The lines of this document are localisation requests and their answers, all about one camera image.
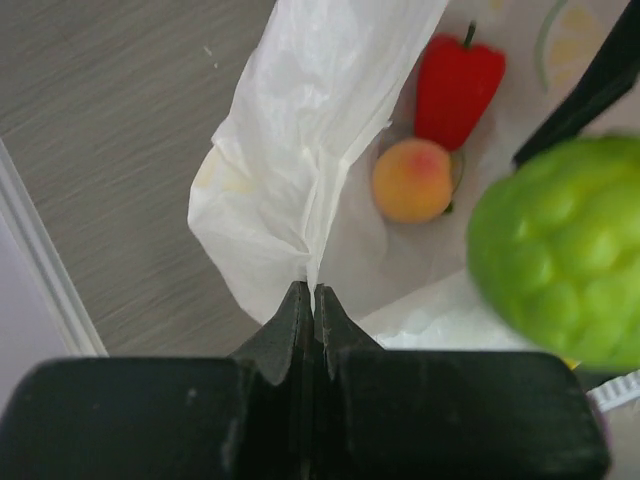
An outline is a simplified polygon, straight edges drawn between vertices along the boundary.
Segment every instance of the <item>green fruit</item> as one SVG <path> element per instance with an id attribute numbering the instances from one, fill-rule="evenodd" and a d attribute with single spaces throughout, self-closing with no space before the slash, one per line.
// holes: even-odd
<path id="1" fill-rule="evenodd" d="M 583 138 L 490 187 L 467 232 L 481 294 L 565 357 L 640 366 L 640 138 Z"/>

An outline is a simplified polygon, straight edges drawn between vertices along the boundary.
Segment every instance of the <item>pepper stem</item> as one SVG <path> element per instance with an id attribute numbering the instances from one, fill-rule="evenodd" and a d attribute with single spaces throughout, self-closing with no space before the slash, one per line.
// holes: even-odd
<path id="1" fill-rule="evenodd" d="M 473 40 L 473 36 L 476 33 L 476 22 L 471 22 L 469 24 L 469 30 L 467 30 L 467 36 L 464 37 L 464 42 L 462 42 L 462 46 L 464 48 L 471 48 L 471 40 Z"/>

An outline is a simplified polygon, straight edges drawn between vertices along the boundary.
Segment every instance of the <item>peach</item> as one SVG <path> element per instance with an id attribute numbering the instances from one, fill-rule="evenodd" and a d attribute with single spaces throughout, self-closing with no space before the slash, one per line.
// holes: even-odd
<path id="1" fill-rule="evenodd" d="M 378 159 L 372 183 L 376 205 L 387 219 L 427 222 L 451 203 L 451 156 L 431 141 L 404 140 Z"/>

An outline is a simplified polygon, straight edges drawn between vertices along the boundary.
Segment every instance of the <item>wood grain surface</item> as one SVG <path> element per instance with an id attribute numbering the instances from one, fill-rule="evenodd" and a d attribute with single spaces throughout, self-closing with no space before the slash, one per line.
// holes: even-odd
<path id="1" fill-rule="evenodd" d="M 0 2 L 0 136 L 112 354 L 225 354 L 258 328 L 186 215 L 272 7 Z"/>

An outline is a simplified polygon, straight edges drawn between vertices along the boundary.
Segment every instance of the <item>plastic bag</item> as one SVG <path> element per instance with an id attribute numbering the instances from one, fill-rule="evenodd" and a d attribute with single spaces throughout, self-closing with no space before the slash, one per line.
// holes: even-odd
<path id="1" fill-rule="evenodd" d="M 264 323 L 290 283 L 307 279 L 332 286 L 388 346 L 530 348 L 459 273 L 467 221 L 625 5 L 280 0 L 191 189 L 189 225 L 241 307 Z M 471 20 L 476 42 L 506 52 L 507 73 L 456 153 L 464 172 L 455 210 L 424 225 L 388 224 L 371 198 L 373 162 L 411 133 L 414 66 L 436 25 L 462 38 Z M 628 102 L 600 126 L 637 123 Z M 478 322 L 484 335 L 473 334 Z"/>
<path id="2" fill-rule="evenodd" d="M 274 7 L 194 180 L 188 217 L 256 320 L 269 320 L 292 281 L 317 283 L 349 169 L 387 124 L 446 3 Z M 374 210 L 365 216 L 383 228 Z"/>

